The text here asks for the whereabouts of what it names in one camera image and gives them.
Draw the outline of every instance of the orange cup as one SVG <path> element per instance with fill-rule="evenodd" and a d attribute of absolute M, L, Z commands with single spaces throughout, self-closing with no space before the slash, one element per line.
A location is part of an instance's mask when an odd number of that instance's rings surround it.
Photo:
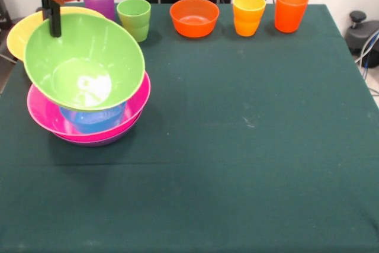
<path fill-rule="evenodd" d="M 303 19 L 308 0 L 277 0 L 275 28 L 283 33 L 295 32 Z"/>
<path fill-rule="evenodd" d="M 254 35 L 265 12 L 265 7 L 266 0 L 233 0 L 237 34 L 243 37 Z"/>

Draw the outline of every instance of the table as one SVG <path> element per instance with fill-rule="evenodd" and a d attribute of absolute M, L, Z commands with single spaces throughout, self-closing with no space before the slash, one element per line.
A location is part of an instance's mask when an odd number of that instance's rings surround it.
<path fill-rule="evenodd" d="M 294 34 L 177 34 L 152 5 L 151 98 L 113 145 L 28 115 L 18 64 L 0 98 L 0 252 L 378 252 L 379 112 L 326 6 Z"/>

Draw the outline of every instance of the black device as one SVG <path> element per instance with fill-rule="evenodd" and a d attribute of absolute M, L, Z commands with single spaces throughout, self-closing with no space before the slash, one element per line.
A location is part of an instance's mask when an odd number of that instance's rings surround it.
<path fill-rule="evenodd" d="M 352 25 L 346 31 L 345 40 L 351 54 L 359 56 L 367 39 L 379 30 L 379 20 L 364 21 L 366 14 L 362 11 L 352 11 L 350 19 Z M 366 61 L 368 68 L 379 65 L 379 41 L 372 47 L 370 53 L 363 58 L 363 62 Z"/>
<path fill-rule="evenodd" d="M 0 30 L 9 30 L 12 27 L 12 21 L 9 17 L 8 10 L 4 0 L 0 0 Z"/>
<path fill-rule="evenodd" d="M 3 54 L 7 50 L 7 37 L 12 28 L 12 21 L 9 17 L 8 10 L 4 0 L 0 0 L 0 53 Z"/>

